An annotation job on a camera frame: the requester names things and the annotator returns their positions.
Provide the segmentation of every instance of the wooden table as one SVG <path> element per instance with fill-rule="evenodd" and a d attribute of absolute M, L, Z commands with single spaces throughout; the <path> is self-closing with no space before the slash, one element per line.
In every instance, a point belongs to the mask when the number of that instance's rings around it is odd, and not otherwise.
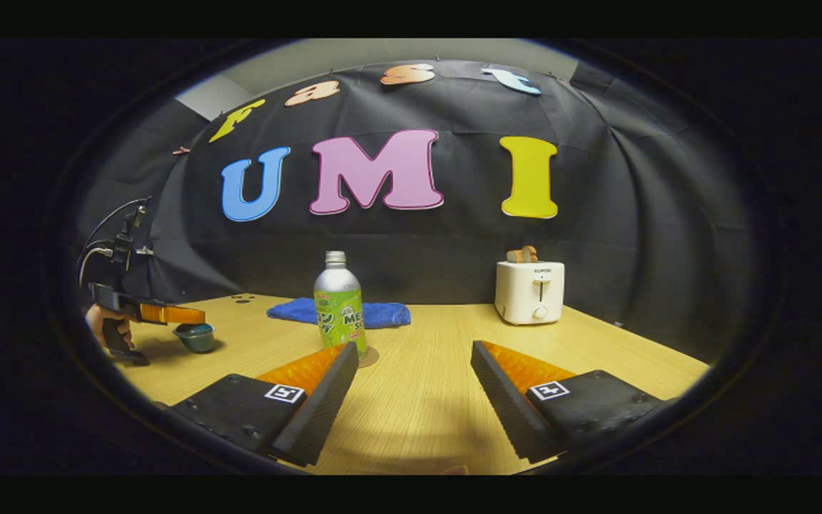
<path fill-rule="evenodd" d="M 117 361 L 146 396 L 168 405 L 229 373 L 256 377 L 318 351 L 316 325 L 270 319 L 291 298 L 242 295 L 187 303 L 215 326 L 215 350 L 194 354 L 176 325 L 133 324 L 147 367 Z M 534 468 L 519 459 L 474 371 L 471 343 L 493 342 L 580 374 L 605 370 L 662 400 L 682 394 L 708 370 L 686 355 L 564 307 L 550 325 L 513 326 L 493 305 L 408 306 L 411 324 L 367 330 L 379 361 L 357 371 L 317 465 L 322 475 L 434 475 L 467 465 L 473 475 Z"/>

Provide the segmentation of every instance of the blue towel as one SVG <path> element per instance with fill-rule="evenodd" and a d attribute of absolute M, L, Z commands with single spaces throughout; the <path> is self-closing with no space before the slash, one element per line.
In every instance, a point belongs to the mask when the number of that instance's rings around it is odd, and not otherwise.
<path fill-rule="evenodd" d="M 312 298 L 297 298 L 268 309 L 268 317 L 316 324 L 316 303 Z M 401 303 L 364 303 L 363 328 L 386 328 L 411 324 L 411 312 Z"/>

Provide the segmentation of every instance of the letter m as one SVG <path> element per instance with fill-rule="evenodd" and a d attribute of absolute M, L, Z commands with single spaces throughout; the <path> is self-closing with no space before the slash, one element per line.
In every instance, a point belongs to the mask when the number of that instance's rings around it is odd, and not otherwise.
<path fill-rule="evenodd" d="M 342 192 L 343 180 L 363 208 L 372 207 L 386 176 L 392 189 L 382 197 L 388 208 L 440 207 L 443 195 L 433 185 L 430 146 L 440 135 L 432 130 L 398 131 L 371 159 L 351 137 L 336 137 L 313 146 L 319 154 L 319 196 L 310 204 L 313 214 L 336 214 L 351 205 Z"/>

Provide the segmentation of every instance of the toaster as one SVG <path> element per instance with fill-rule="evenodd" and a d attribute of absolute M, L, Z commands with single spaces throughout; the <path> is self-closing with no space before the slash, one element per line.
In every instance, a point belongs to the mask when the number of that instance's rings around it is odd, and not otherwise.
<path fill-rule="evenodd" d="M 564 264 L 500 261 L 493 305 L 513 325 L 557 321 L 564 312 Z"/>

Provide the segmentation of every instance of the teal bowl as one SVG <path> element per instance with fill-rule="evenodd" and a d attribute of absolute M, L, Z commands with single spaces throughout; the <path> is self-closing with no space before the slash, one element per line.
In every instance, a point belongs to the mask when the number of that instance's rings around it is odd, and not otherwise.
<path fill-rule="evenodd" d="M 173 329 L 173 334 L 183 341 L 189 351 L 208 353 L 214 349 L 215 328 L 203 323 L 201 325 L 179 325 Z"/>

